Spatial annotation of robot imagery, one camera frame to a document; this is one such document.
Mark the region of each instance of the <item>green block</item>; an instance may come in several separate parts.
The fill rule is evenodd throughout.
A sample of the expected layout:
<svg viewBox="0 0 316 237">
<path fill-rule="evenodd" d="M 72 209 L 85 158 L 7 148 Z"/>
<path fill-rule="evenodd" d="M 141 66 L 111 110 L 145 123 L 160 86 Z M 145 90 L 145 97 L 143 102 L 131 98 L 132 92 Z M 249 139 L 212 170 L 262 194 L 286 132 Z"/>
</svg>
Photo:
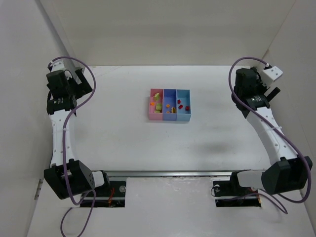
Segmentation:
<svg viewBox="0 0 316 237">
<path fill-rule="evenodd" d="M 162 110 L 162 103 L 156 104 L 156 110 Z"/>
<path fill-rule="evenodd" d="M 159 97 L 160 97 L 160 95 L 159 95 L 159 93 L 156 93 L 155 95 L 154 95 L 154 100 L 158 100 L 159 99 Z"/>
</svg>

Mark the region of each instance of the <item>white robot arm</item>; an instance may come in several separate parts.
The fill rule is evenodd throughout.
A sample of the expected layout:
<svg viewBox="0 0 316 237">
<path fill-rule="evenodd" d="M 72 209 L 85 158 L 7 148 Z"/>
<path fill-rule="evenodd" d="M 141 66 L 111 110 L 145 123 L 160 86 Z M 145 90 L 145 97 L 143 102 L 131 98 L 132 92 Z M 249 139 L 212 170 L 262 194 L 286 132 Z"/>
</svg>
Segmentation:
<svg viewBox="0 0 316 237">
<path fill-rule="evenodd" d="M 63 125 L 66 117 L 77 106 L 77 99 L 92 91 L 81 69 L 76 74 L 81 83 L 73 78 L 63 61 L 58 61 L 47 74 L 48 88 L 47 112 L 53 128 L 53 156 L 50 168 L 44 171 L 45 180 L 60 199 L 68 198 L 63 171 Z M 107 174 L 103 171 L 91 171 L 77 159 L 75 149 L 75 119 L 72 114 L 66 126 L 66 161 L 71 190 L 74 195 L 93 190 L 103 185 L 109 187 Z"/>
<path fill-rule="evenodd" d="M 241 68 L 236 71 L 234 87 L 238 98 L 268 120 L 281 134 L 283 134 L 281 127 L 275 121 L 269 104 L 280 89 L 276 87 L 269 95 L 264 94 L 282 73 L 279 68 L 271 66 L 261 73 L 255 68 Z M 247 194 L 245 190 L 248 188 L 265 189 L 271 195 L 302 189 L 307 180 L 307 170 L 294 149 L 264 120 L 246 109 L 233 96 L 232 99 L 257 132 L 268 153 L 271 167 L 267 170 L 235 171 L 229 181 L 215 180 L 213 182 L 214 187 L 217 187 L 215 195 L 242 196 Z M 311 169 L 313 165 L 311 159 L 309 157 L 305 159 Z"/>
</svg>

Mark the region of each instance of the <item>blue compartment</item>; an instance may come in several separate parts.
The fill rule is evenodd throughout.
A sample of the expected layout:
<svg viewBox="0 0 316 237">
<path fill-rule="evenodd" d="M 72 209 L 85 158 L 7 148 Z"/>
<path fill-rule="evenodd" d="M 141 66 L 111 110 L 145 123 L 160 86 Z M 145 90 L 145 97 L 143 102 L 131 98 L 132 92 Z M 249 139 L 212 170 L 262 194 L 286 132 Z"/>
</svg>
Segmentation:
<svg viewBox="0 0 316 237">
<path fill-rule="evenodd" d="M 190 102 L 190 90 L 177 90 L 176 101 L 180 100 L 181 103 L 177 104 L 177 121 L 190 121 L 191 118 L 191 102 Z"/>
<path fill-rule="evenodd" d="M 163 120 L 168 121 L 176 121 L 177 120 L 177 114 L 171 113 L 171 108 L 175 107 L 176 112 L 177 110 L 177 90 L 175 89 L 164 89 L 163 90 L 163 103 L 162 103 L 162 113 L 163 113 Z"/>
</svg>

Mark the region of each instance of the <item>pink compartment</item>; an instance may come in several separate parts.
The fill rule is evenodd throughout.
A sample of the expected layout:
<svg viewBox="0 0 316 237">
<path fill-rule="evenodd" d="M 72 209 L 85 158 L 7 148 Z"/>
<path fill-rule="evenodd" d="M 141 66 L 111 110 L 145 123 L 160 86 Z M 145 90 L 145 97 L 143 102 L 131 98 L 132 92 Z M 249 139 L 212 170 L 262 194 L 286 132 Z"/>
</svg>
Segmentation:
<svg viewBox="0 0 316 237">
<path fill-rule="evenodd" d="M 154 95 L 159 93 L 159 99 L 157 101 L 154 100 Z M 149 99 L 149 112 L 148 117 L 150 120 L 162 120 L 162 113 L 155 113 L 156 103 L 163 104 L 163 89 L 151 89 L 150 90 L 150 99 Z"/>
</svg>

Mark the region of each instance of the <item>white floor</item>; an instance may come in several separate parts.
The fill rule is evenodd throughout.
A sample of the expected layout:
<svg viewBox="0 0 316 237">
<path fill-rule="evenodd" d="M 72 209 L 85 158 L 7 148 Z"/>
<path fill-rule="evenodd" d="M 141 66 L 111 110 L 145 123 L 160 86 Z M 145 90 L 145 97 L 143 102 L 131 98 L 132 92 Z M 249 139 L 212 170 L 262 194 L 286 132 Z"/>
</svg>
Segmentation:
<svg viewBox="0 0 316 237">
<path fill-rule="evenodd" d="M 93 170 L 268 168 L 260 139 L 231 100 L 229 68 L 92 68 L 96 93 L 77 112 L 79 159 Z M 148 120 L 151 88 L 189 89 L 191 121 Z"/>
<path fill-rule="evenodd" d="M 262 199 L 259 207 L 216 207 L 210 178 L 130 178 L 125 208 L 95 208 L 83 237 L 314 237 L 304 204 L 284 202 L 289 214 Z M 299 199 L 298 191 L 287 194 Z M 60 236 L 69 200 L 43 185 L 28 237 Z M 76 237 L 89 208 L 65 219 L 66 236 Z"/>
<path fill-rule="evenodd" d="M 92 170 L 236 170 L 269 167 L 257 134 L 231 101 L 228 66 L 96 67 L 97 90 L 77 112 L 79 159 Z M 191 91 L 189 123 L 147 117 L 150 88 Z M 82 236 L 315 236 L 304 204 L 284 201 L 289 215 L 262 208 L 216 208 L 210 178 L 130 178 L 125 208 L 96 208 Z M 298 191 L 287 194 L 299 199 Z M 28 237 L 60 236 L 69 199 L 44 182 Z M 88 208 L 65 220 L 75 237 Z"/>
</svg>

